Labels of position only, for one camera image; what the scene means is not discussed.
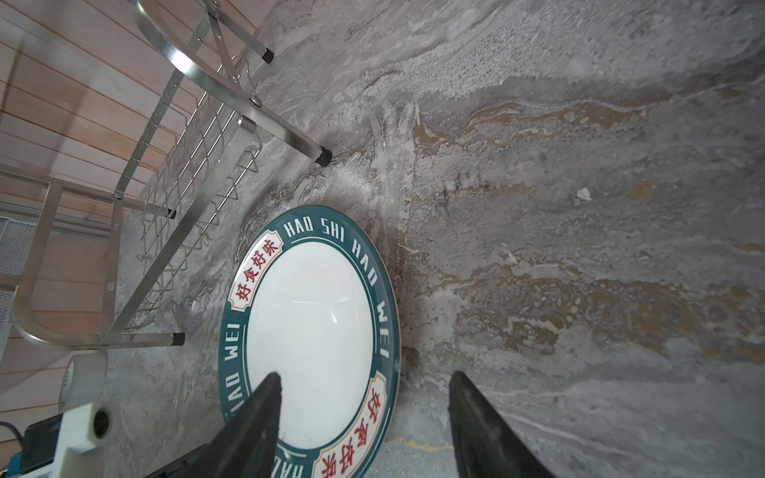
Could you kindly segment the green rim white plate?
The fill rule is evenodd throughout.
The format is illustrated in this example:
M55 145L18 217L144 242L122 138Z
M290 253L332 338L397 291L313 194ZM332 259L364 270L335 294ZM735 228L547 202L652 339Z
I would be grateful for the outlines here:
M218 353L224 419L273 372L282 406L272 475L363 476L394 412L400 322L378 250L331 207L278 216L233 276Z

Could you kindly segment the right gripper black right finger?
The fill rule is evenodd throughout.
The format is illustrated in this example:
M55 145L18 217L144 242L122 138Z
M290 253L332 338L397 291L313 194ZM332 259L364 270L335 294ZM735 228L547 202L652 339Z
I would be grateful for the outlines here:
M461 477L550 477L477 386L459 370L449 383L449 418Z

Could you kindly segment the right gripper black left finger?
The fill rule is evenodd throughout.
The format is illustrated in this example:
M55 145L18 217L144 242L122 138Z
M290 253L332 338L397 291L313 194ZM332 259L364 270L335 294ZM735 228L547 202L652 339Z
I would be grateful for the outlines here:
M282 384L268 374L217 436L151 477L269 477L275 470Z

